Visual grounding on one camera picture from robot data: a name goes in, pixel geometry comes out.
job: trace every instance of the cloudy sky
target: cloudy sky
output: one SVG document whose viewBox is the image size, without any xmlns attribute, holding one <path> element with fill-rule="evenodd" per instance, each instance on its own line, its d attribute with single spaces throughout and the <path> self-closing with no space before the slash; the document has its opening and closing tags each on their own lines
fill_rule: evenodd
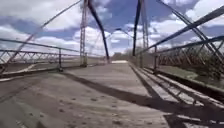
<svg viewBox="0 0 224 128">
<path fill-rule="evenodd" d="M 0 38 L 26 40 L 41 25 L 64 8 L 78 0 L 0 0 Z M 97 13 L 105 27 L 106 36 L 116 28 L 122 28 L 133 35 L 137 0 L 93 0 Z M 185 24 L 176 18 L 168 9 L 160 5 L 157 0 L 145 0 L 149 24 L 149 45 L 159 41 Z M 224 5 L 224 0 L 163 0 L 191 21 L 195 21 L 214 9 Z M 32 41 L 36 43 L 60 46 L 79 50 L 80 22 L 82 2 L 63 13 L 48 24 Z M 214 37 L 224 33 L 224 16 L 212 20 L 200 29 L 208 36 Z M 142 37 L 141 20 L 138 26 L 138 37 Z M 164 46 L 182 44 L 189 40 L 196 40 L 194 33 L 187 32 L 166 42 Z M 122 32 L 114 32 L 107 39 L 110 55 L 124 52 L 132 47 L 132 39 Z M 2 44 L 0 48 L 11 47 Z M 86 50 L 104 54 L 102 37 L 95 20 L 88 12 L 88 26 L 86 28 Z"/>
</svg>

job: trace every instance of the steel beam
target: steel beam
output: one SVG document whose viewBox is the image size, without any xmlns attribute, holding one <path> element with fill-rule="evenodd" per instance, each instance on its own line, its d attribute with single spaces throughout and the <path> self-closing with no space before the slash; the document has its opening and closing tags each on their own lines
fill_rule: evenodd
<svg viewBox="0 0 224 128">
<path fill-rule="evenodd" d="M 136 50 L 137 28 L 138 28 L 140 13 L 141 13 L 141 2 L 140 0 L 138 0 L 137 10 L 135 15 L 135 24 L 134 24 L 133 51 L 132 51 L 133 56 L 135 56 L 135 52 L 136 52 L 135 50 Z"/>
<path fill-rule="evenodd" d="M 165 39 L 157 42 L 156 44 L 151 45 L 150 47 L 142 50 L 141 52 L 146 52 L 146 51 L 148 51 L 152 47 L 155 47 L 157 45 L 160 45 L 160 44 L 162 44 L 162 43 L 164 43 L 164 42 L 166 42 L 168 40 L 171 40 L 171 39 L 173 39 L 173 38 L 175 38 L 175 37 L 183 34 L 184 32 L 187 32 L 187 31 L 189 31 L 189 30 L 191 30 L 193 28 L 196 28 L 199 25 L 202 25 L 202 24 L 204 24 L 204 23 L 206 23 L 206 22 L 208 22 L 208 21 L 210 21 L 212 19 L 215 19 L 215 18 L 217 18 L 217 17 L 219 17 L 219 16 L 221 16 L 223 14 L 224 14 L 224 6 L 222 6 L 222 7 L 218 8 L 218 9 L 212 11 L 211 13 L 205 15 L 204 17 L 202 17 L 199 20 L 195 21 L 191 25 L 188 25 L 188 26 L 184 27 L 183 29 L 175 32 L 174 34 L 172 34 L 172 35 L 168 36 L 167 38 L 165 38 Z"/>
<path fill-rule="evenodd" d="M 81 23 L 81 32 L 80 32 L 80 66 L 86 67 L 87 62 L 85 61 L 85 41 L 86 41 L 86 15 L 88 8 L 88 1 L 84 0 L 83 9 L 82 9 L 82 23 Z"/>
<path fill-rule="evenodd" d="M 102 25 L 102 23 L 100 21 L 100 18 L 98 17 L 98 15 L 96 13 L 95 8 L 92 5 L 92 0 L 89 0 L 88 7 L 89 7 L 89 10 L 92 13 L 93 17 L 95 18 L 95 20 L 97 22 L 97 25 L 100 28 L 100 31 L 101 31 L 101 34 L 102 34 L 102 37 L 103 37 L 104 48 L 105 48 L 105 51 L 106 51 L 107 61 L 109 63 L 110 62 L 110 56 L 109 56 L 109 52 L 108 52 L 108 47 L 107 47 L 106 36 L 105 36 L 105 33 L 104 33 L 104 28 L 103 28 L 103 25 Z"/>
<path fill-rule="evenodd" d="M 146 5 L 145 5 L 145 0 L 140 0 L 141 1 L 141 18 L 142 18 L 142 27 L 143 27 L 143 48 L 148 47 L 148 20 L 147 20 L 147 10 L 146 10 Z"/>
<path fill-rule="evenodd" d="M 211 43 L 211 42 L 221 41 L 221 40 L 224 40 L 224 36 L 217 36 L 217 37 L 205 40 L 205 41 L 198 41 L 198 42 L 189 43 L 189 44 L 182 45 L 182 46 L 173 47 L 173 48 L 170 48 L 170 49 L 158 51 L 158 53 L 164 53 L 164 52 L 168 52 L 168 51 L 173 51 L 175 49 L 182 49 L 182 48 L 187 48 L 187 47 L 207 44 L 207 43 Z"/>
</svg>

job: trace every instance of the road surface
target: road surface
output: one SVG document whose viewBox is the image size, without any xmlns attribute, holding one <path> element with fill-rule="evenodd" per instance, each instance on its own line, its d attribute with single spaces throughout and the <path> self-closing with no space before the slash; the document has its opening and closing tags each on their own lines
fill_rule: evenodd
<svg viewBox="0 0 224 128">
<path fill-rule="evenodd" d="M 0 83 L 0 128 L 224 127 L 223 105 L 127 63 Z"/>
</svg>

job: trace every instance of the bridge deck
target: bridge deck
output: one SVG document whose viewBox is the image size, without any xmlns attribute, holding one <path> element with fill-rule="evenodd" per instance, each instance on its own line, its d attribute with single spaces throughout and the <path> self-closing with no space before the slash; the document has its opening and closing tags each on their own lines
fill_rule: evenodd
<svg viewBox="0 0 224 128">
<path fill-rule="evenodd" d="M 128 64 L 0 83 L 1 128 L 224 127 L 222 107 Z"/>
</svg>

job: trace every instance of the diagonal steel beam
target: diagonal steel beam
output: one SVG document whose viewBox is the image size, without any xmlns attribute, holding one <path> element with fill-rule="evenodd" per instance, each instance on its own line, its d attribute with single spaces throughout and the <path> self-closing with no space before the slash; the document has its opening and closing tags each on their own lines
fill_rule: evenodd
<svg viewBox="0 0 224 128">
<path fill-rule="evenodd" d="M 132 51 L 133 56 L 135 56 L 135 52 L 136 52 L 135 49 L 136 49 L 137 27 L 138 27 L 140 13 L 141 13 L 141 1 L 138 0 L 137 10 L 135 15 L 134 36 L 133 36 L 133 51 Z"/>
<path fill-rule="evenodd" d="M 182 52 L 182 53 L 184 54 L 184 56 L 187 58 L 187 62 L 188 62 L 188 64 L 192 65 L 191 59 L 190 59 L 189 56 L 187 55 L 187 53 L 189 52 L 190 48 L 192 48 L 192 47 L 189 47 L 189 48 L 187 49 L 187 51 L 184 51 L 184 50 L 181 49 L 181 52 Z"/>
<path fill-rule="evenodd" d="M 222 41 L 222 42 L 220 43 L 220 45 L 218 46 L 217 50 L 219 50 L 219 49 L 223 46 L 223 44 L 224 44 L 224 41 Z"/>
<path fill-rule="evenodd" d="M 183 21 L 186 25 L 191 25 L 192 23 L 184 16 L 182 15 L 181 13 L 179 13 L 177 10 L 175 10 L 174 8 L 172 8 L 171 6 L 165 4 L 162 0 L 158 0 L 158 2 L 165 6 L 166 8 L 168 8 L 174 15 L 176 15 L 181 21 Z M 196 27 L 196 28 L 193 28 L 192 31 L 202 40 L 207 40 L 208 38 Z M 204 60 L 199 56 L 198 54 L 198 57 L 200 58 L 200 60 L 202 61 L 202 63 L 204 64 Z"/>
<path fill-rule="evenodd" d="M 33 34 L 31 34 L 25 41 L 23 44 L 21 44 L 19 46 L 19 48 L 16 50 L 17 52 L 15 52 L 6 62 L 5 67 L 2 69 L 2 71 L 0 72 L 0 74 L 2 74 L 5 69 L 8 67 L 8 64 L 16 57 L 16 55 L 19 53 L 19 51 L 22 50 L 22 48 L 27 44 L 27 42 L 29 42 L 30 40 L 32 40 L 32 38 L 38 34 L 45 26 L 47 26 L 49 23 L 51 23 L 53 20 L 55 20 L 57 17 L 59 17 L 61 14 L 63 14 L 64 12 L 68 11 L 69 9 L 71 9 L 72 7 L 74 7 L 75 5 L 77 5 L 79 2 L 81 2 L 82 0 L 79 0 L 78 2 L 73 3 L 72 5 L 68 6 L 67 8 L 63 9 L 62 11 L 60 11 L 58 14 L 56 14 L 55 16 L 53 16 L 52 18 L 50 18 L 48 21 L 46 21 L 43 25 L 41 25 Z"/>
<path fill-rule="evenodd" d="M 217 17 L 219 17 L 219 16 L 221 16 L 221 15 L 223 15 L 223 14 L 224 14 L 224 6 L 222 6 L 222 7 L 218 8 L 218 9 L 212 11 L 211 13 L 205 15 L 204 17 L 202 17 L 202 18 L 200 18 L 199 20 L 195 21 L 195 22 L 192 23 L 191 25 L 188 25 L 188 26 L 184 27 L 183 29 L 181 29 L 181 30 L 175 32 L 174 34 L 172 34 L 172 35 L 168 36 L 167 38 L 165 38 L 165 39 L 163 39 L 163 40 L 157 42 L 156 44 L 151 45 L 150 47 L 148 47 L 148 48 L 142 50 L 142 51 L 139 52 L 138 54 L 140 54 L 140 53 L 142 53 L 142 52 L 146 52 L 146 51 L 148 51 L 148 50 L 149 50 L 150 48 L 152 48 L 152 47 L 155 47 L 155 46 L 157 46 L 157 45 L 160 45 L 160 44 L 162 44 L 162 43 L 164 43 L 164 42 L 166 42 L 166 41 L 168 41 L 168 40 L 171 40 L 171 39 L 173 39 L 173 38 L 175 38 L 175 37 L 177 37 L 177 36 L 183 34 L 184 32 L 187 32 L 187 31 L 189 31 L 189 30 L 191 30 L 191 29 L 193 29 L 193 28 L 196 28 L 196 27 L 198 27 L 199 25 L 202 25 L 202 24 L 204 24 L 204 23 L 206 23 L 206 22 L 208 22 L 208 21 L 210 21 L 210 20 L 212 20 L 212 19 L 215 19 L 215 18 L 217 18 Z"/>
<path fill-rule="evenodd" d="M 101 31 L 101 34 L 102 34 L 102 37 L 103 37 L 104 48 L 105 48 L 105 51 L 106 51 L 107 61 L 109 62 L 110 61 L 110 56 L 109 56 L 109 52 L 108 52 L 108 47 L 107 47 L 106 36 L 105 36 L 105 33 L 104 33 L 104 28 L 103 28 L 103 25 L 102 25 L 102 23 L 100 21 L 99 16 L 96 13 L 95 8 L 92 5 L 92 0 L 89 0 L 88 7 L 89 7 L 89 10 L 92 13 L 93 17 L 95 18 L 95 20 L 97 22 L 97 25 L 100 28 L 100 31 Z"/>
</svg>

